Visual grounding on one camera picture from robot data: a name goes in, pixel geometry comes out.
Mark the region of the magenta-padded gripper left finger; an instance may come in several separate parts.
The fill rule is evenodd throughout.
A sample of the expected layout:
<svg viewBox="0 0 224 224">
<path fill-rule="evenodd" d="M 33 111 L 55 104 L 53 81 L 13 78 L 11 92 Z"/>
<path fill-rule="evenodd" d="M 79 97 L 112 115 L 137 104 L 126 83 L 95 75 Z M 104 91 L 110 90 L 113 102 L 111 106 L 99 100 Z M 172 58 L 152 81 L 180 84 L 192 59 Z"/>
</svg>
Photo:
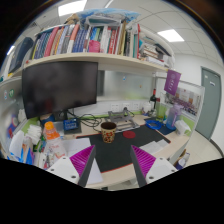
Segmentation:
<svg viewBox="0 0 224 224">
<path fill-rule="evenodd" d="M 96 148 L 91 145 L 71 157 L 61 157 L 48 169 L 48 172 L 85 187 L 95 155 Z"/>
</svg>

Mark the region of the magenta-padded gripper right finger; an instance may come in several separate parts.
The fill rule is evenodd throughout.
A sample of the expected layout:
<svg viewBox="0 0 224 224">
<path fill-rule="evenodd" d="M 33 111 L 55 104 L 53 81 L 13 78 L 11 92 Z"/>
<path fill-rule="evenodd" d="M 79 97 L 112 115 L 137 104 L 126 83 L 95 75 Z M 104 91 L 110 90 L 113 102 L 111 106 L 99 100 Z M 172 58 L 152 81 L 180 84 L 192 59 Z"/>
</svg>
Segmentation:
<svg viewBox="0 0 224 224">
<path fill-rule="evenodd" d="M 146 151 L 132 145 L 130 156 L 138 185 L 143 187 L 167 175 L 173 174 L 177 169 L 165 158 L 156 158 Z"/>
</svg>

